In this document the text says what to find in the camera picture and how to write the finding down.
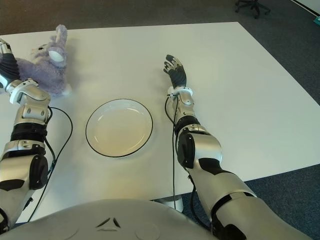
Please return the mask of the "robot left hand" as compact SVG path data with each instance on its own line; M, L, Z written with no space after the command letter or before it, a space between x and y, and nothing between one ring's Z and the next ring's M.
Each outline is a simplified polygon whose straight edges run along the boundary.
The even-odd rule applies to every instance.
M0 39L0 53L2 55L0 60L0 83L6 92L10 83L15 80L20 80L21 77L17 60L12 53L11 46L2 38Z

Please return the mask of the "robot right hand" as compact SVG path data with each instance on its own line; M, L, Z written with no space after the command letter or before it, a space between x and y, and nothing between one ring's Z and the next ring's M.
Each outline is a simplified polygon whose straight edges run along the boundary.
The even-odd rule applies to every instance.
M186 87L187 75L178 58L167 54L165 57L163 71L169 76L173 88Z

